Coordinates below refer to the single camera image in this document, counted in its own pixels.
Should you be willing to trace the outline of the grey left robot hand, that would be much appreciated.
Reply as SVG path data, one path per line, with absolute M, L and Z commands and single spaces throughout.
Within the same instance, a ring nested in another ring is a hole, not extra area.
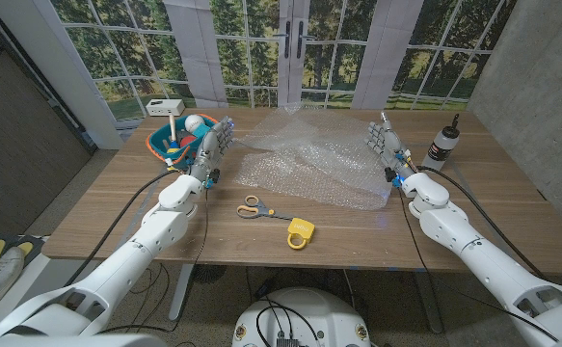
M 224 117 L 208 130 L 201 140 L 189 175 L 209 189 L 220 177 L 219 166 L 227 149 L 233 143 L 233 119 Z

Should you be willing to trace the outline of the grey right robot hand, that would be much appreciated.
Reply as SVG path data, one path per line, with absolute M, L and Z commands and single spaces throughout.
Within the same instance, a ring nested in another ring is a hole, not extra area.
M 412 163 L 411 152 L 392 129 L 384 111 L 381 112 L 381 123 L 372 121 L 367 127 L 367 132 L 364 142 L 384 164 L 386 181 L 401 188 L 409 176 L 417 173 L 417 168 Z

